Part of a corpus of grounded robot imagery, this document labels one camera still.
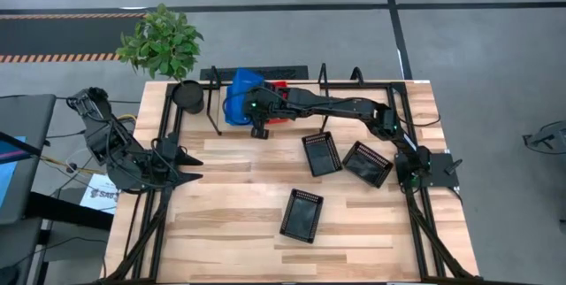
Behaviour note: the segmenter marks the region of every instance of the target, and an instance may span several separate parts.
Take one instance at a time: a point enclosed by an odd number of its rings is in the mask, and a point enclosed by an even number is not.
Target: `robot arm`
[[[408,159],[409,172],[415,176],[430,174],[430,151],[416,146],[402,129],[397,113],[385,104],[367,98],[317,96],[306,89],[277,88],[266,82],[252,88],[242,107],[253,124],[251,135],[267,139],[265,122],[273,118],[292,119],[323,115],[359,119],[383,141],[392,142]]]
[[[201,166],[203,163],[187,155],[174,134],[154,139],[152,149],[143,149],[112,114],[104,90],[83,89],[67,98],[67,105],[82,117],[87,148],[100,166],[106,165],[116,188],[125,192],[162,189],[202,177],[201,174],[176,170],[176,166]]]

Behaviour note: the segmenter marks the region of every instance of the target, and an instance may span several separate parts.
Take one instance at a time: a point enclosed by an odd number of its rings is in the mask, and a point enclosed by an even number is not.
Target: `white paper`
[[[93,174],[88,185],[80,205],[114,214],[119,193],[108,175]]]

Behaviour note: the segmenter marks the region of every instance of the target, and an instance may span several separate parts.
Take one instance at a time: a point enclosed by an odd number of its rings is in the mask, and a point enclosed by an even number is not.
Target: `green plant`
[[[160,4],[157,12],[148,13],[135,24],[133,36],[120,36],[122,47],[116,50],[120,61],[129,62],[135,72],[147,68],[151,78],[159,74],[182,81],[193,70],[200,48],[196,39],[204,40],[196,28],[187,24],[185,13],[167,11]]]

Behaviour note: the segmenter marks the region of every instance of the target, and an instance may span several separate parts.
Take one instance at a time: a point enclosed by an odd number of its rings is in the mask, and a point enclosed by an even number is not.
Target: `black tray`
[[[393,163],[361,142],[354,143],[342,164],[360,179],[376,188],[381,187],[393,168]]]
[[[340,157],[330,132],[308,135],[302,138],[302,146],[307,153],[312,176],[333,173],[342,170]]]
[[[293,189],[279,233],[299,241],[313,243],[324,200],[321,196]]]

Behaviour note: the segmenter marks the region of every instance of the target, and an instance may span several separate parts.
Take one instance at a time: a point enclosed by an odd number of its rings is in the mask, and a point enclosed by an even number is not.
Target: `concrete floor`
[[[0,0],[0,9],[267,3],[384,3],[386,0]],[[397,0],[398,3],[546,2],[566,0]],[[401,11],[415,79],[429,79],[458,169],[464,211],[479,271],[489,280],[563,284],[566,216],[563,157],[535,154],[521,135],[563,119],[566,9]],[[205,36],[197,71],[210,65],[308,65],[347,78],[359,65],[366,79],[399,79],[386,11],[188,14]],[[69,96],[89,86],[111,98],[138,100],[146,76],[118,62],[0,65],[0,96]],[[128,89],[119,85],[128,84]],[[115,104],[116,113],[137,112]],[[83,129],[57,103],[50,135]],[[66,158],[82,138],[58,139],[46,154]],[[51,193],[65,178],[41,166],[34,190]],[[59,262],[48,284],[92,281],[100,258]]]

